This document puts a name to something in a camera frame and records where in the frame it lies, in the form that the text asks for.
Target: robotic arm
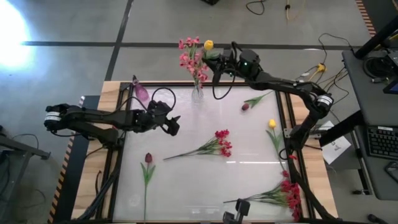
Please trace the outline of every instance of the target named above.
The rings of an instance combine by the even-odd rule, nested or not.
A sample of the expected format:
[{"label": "robotic arm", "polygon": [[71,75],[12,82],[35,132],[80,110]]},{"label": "robotic arm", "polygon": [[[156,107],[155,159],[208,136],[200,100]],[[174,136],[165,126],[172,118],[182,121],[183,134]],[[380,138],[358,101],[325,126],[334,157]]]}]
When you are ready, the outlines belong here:
[{"label": "robotic arm", "polygon": [[[290,132],[290,137],[287,140],[285,149],[288,155],[292,154],[294,151],[301,150],[308,139],[310,130],[314,127],[314,125],[316,125],[319,119],[324,118],[330,111],[330,108],[333,104],[333,98],[331,95],[320,88],[316,83],[298,82],[272,77],[270,74],[264,72],[261,68],[258,54],[252,50],[240,49],[235,42],[232,42],[231,46],[231,49],[224,49],[224,52],[219,54],[217,57],[202,58],[202,61],[206,63],[214,73],[213,87],[219,84],[222,74],[228,73],[233,76],[233,82],[236,77],[243,78],[245,82],[254,90],[270,89],[299,96],[301,99],[303,99],[306,108],[309,110],[309,114],[301,125],[295,126]],[[236,49],[241,51],[239,60],[237,59]],[[338,220],[331,216],[314,196],[308,185],[301,178],[300,173],[296,170],[292,160],[288,160],[288,163],[289,167],[291,167],[290,175],[292,179],[294,179],[294,181],[301,186],[302,190],[305,192],[305,195],[309,201],[311,201],[312,205],[318,211],[320,216],[323,219],[338,222]],[[313,220],[302,218],[302,221],[311,223]],[[225,214],[224,222],[241,223],[241,219],[234,220],[233,215]]]},{"label": "robotic arm", "polygon": [[[241,52],[237,60],[238,48]],[[309,114],[305,121],[292,130],[290,133],[290,146],[293,150],[300,150],[308,139],[310,130],[316,125],[319,119],[324,118],[332,104],[333,98],[325,90],[312,82],[297,82],[272,77],[263,71],[259,62],[260,58],[252,50],[241,50],[235,42],[232,42],[232,50],[226,49],[215,58],[202,58],[209,68],[214,72],[213,86],[217,86],[223,73],[239,78],[253,90],[277,90],[299,96]]]},{"label": "robotic arm", "polygon": [[104,145],[111,147],[117,144],[118,131],[109,128],[101,129],[91,123],[111,124],[123,131],[143,133],[160,126],[165,133],[175,136],[180,128],[177,121],[179,116],[167,119],[167,114],[172,110],[166,103],[152,100],[146,110],[116,110],[114,112],[91,110],[61,104],[48,106],[44,126],[55,134],[58,130],[71,129],[83,137],[96,138]]}]

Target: yellow connector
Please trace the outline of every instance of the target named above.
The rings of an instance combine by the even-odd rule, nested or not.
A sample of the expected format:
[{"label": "yellow connector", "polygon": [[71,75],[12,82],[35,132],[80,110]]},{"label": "yellow connector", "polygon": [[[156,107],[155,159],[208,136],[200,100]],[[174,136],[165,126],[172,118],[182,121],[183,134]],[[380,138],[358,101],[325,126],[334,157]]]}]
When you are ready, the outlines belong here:
[{"label": "yellow connector", "polygon": [[325,72],[325,71],[328,70],[328,69],[326,68],[326,66],[325,66],[324,64],[322,64],[322,63],[319,63],[319,64],[317,65],[317,67],[318,67],[317,70],[311,75],[309,81],[311,81],[311,79],[312,79],[316,74],[318,74],[318,73],[320,73],[320,72]]}]

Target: glass vase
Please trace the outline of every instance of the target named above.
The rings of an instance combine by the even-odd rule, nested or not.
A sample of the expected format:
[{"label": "glass vase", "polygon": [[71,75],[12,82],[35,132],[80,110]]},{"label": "glass vase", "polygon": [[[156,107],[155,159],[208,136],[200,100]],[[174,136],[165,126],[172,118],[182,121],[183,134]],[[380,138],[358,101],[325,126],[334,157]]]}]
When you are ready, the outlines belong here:
[{"label": "glass vase", "polygon": [[200,88],[199,82],[195,82],[192,90],[192,101],[194,103],[199,103],[203,99],[203,90]]}]

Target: floor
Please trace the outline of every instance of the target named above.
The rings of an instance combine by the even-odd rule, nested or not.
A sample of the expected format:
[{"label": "floor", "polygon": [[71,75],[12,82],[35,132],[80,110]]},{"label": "floor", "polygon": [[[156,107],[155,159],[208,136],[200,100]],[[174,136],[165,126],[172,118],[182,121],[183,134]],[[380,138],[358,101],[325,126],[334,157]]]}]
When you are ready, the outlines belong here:
[{"label": "floor", "polygon": [[[324,32],[356,46],[370,38],[355,0],[307,0],[303,13],[290,22],[283,1],[266,1],[262,16],[251,14],[247,2],[220,0],[209,6],[199,0],[0,0],[0,124],[10,136],[36,134],[40,148],[52,153],[47,161],[30,161],[19,189],[18,206],[41,201],[36,189],[46,202],[30,209],[17,206],[16,221],[47,222],[67,148],[67,138],[53,136],[43,126],[47,105],[77,104],[82,95],[99,95],[104,80],[126,81],[133,74],[141,80],[189,80],[178,66],[180,52],[170,44],[186,36],[217,44],[257,44],[262,67],[282,78],[295,78],[323,60],[318,37]],[[301,1],[291,5],[295,14]],[[261,10],[259,5],[253,8]],[[322,42],[334,49],[327,52],[324,80],[343,68],[346,43],[327,36]],[[359,107],[349,78],[338,84],[350,92],[332,109],[344,119]],[[335,99],[345,95],[337,88],[331,92]],[[332,114],[328,119],[336,123]],[[28,137],[20,141],[34,143]],[[371,212],[398,222],[398,202],[351,195],[360,184],[356,172],[330,169],[340,218],[365,222]]]}]

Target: white tabletop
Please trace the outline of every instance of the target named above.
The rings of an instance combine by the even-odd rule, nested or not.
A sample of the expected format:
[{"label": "white tabletop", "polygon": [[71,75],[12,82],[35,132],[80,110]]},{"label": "white tabletop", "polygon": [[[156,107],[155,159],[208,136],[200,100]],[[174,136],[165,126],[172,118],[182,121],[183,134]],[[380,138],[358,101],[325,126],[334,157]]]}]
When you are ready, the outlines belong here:
[{"label": "white tabletop", "polygon": [[[156,88],[147,89],[151,96]],[[148,186],[147,221],[221,221],[225,211],[236,213],[235,203],[224,201],[271,190],[282,180],[282,168],[266,133],[270,119],[278,124],[276,133],[282,131],[274,92],[253,109],[241,111],[244,100],[269,91],[233,87],[226,98],[216,100],[211,87],[204,87],[203,101],[195,104],[191,99],[192,87],[172,89],[177,104],[168,117],[181,115],[176,136],[165,134],[160,128],[140,134],[127,133],[113,217],[117,222],[143,220],[144,179],[140,162],[144,163],[148,152],[156,169]],[[226,90],[218,87],[216,95],[221,96]],[[166,90],[158,91],[155,100],[169,106],[173,103]],[[140,106],[133,101],[132,108]],[[222,129],[230,131],[231,157],[192,156],[163,161],[200,147]],[[292,217],[288,208],[251,202],[245,219],[274,221]]]}]

